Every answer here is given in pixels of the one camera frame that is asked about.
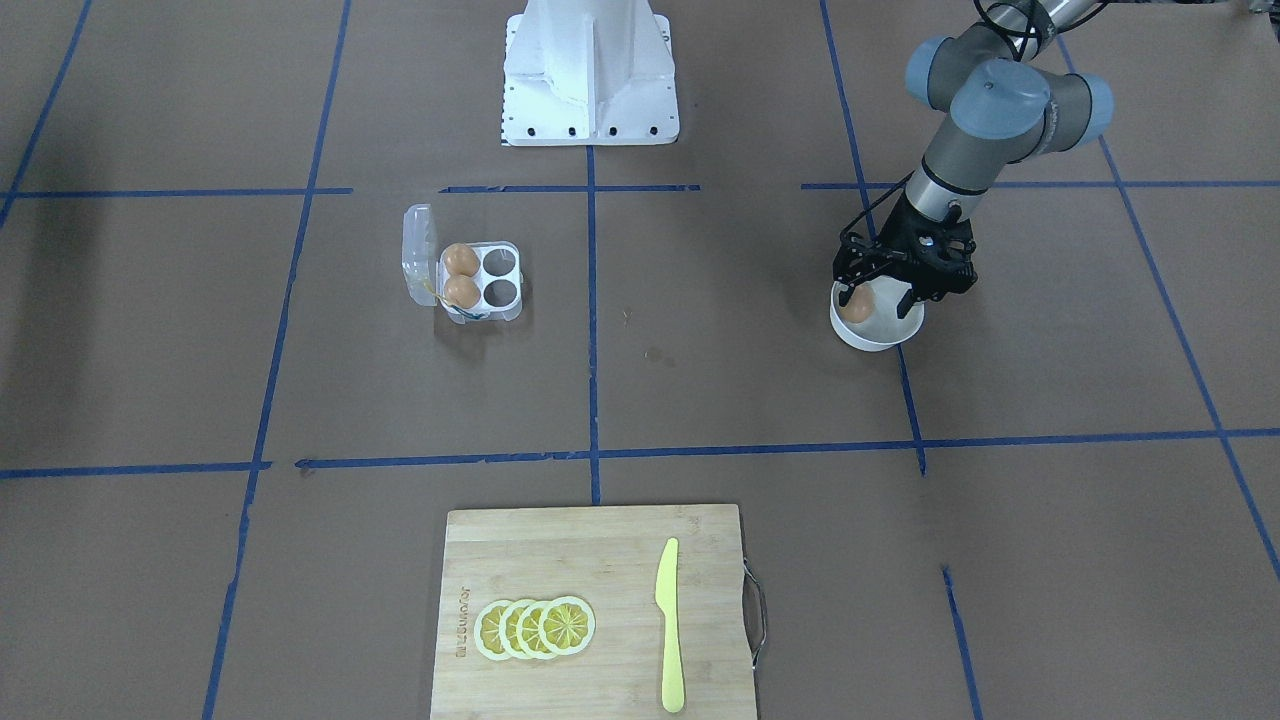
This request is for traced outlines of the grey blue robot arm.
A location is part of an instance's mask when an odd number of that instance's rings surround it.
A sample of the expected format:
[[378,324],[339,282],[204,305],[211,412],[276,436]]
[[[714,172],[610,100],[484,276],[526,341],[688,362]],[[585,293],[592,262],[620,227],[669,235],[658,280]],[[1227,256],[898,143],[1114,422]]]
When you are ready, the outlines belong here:
[[923,42],[904,74],[908,92],[943,113],[916,169],[893,192],[884,225],[846,225],[833,261],[835,306],[865,284],[902,282],[897,318],[918,304],[965,293],[977,282],[972,218],[1005,167],[1096,141],[1115,97],[1092,74],[1055,74],[1036,58],[1103,9],[1102,1],[978,1],[978,19],[956,37]]

